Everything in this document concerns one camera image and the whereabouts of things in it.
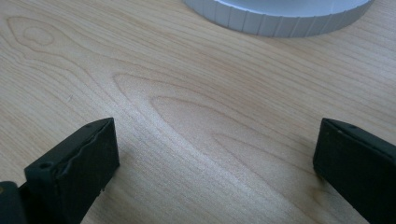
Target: white round object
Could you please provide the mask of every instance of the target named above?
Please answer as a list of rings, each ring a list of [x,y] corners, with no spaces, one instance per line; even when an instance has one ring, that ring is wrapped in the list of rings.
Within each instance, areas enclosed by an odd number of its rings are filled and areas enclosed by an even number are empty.
[[[184,0],[198,14],[254,35],[302,37],[341,29],[374,0]]]

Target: black plastic piece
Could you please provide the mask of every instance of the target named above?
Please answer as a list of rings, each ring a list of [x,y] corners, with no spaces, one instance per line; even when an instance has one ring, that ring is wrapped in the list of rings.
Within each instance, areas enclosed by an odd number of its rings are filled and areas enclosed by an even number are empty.
[[[314,169],[370,223],[396,223],[396,146],[348,123],[323,119]]]
[[[25,168],[19,196],[27,223],[80,223],[119,166],[114,119],[83,126]]]
[[[14,182],[0,182],[0,223],[26,224],[21,196]]]

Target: black plastic object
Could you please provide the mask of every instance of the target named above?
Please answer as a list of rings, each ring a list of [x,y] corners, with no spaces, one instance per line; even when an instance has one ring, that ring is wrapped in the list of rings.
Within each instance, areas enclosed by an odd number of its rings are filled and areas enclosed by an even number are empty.
[[[7,212],[1,205],[0,223],[24,223],[17,214],[28,224],[80,223],[119,166],[114,119],[89,123],[26,167],[27,181],[18,191],[0,183],[0,196],[6,195],[0,204],[10,198],[17,204]]]
[[[314,169],[370,223],[396,223],[396,146],[351,124],[323,119]]]

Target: wooden table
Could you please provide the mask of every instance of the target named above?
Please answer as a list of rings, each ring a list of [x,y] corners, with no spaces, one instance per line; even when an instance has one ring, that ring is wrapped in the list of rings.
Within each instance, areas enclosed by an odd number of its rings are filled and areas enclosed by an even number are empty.
[[[273,39],[181,0],[2,0],[0,180],[114,117],[121,167],[83,223],[366,223],[312,157],[323,117],[396,144],[394,8]]]

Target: light wood surface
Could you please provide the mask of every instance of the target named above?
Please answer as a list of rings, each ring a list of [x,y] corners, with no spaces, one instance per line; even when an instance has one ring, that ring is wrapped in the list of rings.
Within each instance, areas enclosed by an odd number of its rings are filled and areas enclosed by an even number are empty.
[[[323,117],[396,144],[394,0],[328,35],[219,27],[181,0],[0,1],[0,180],[114,117],[83,223],[366,223],[313,171]]]

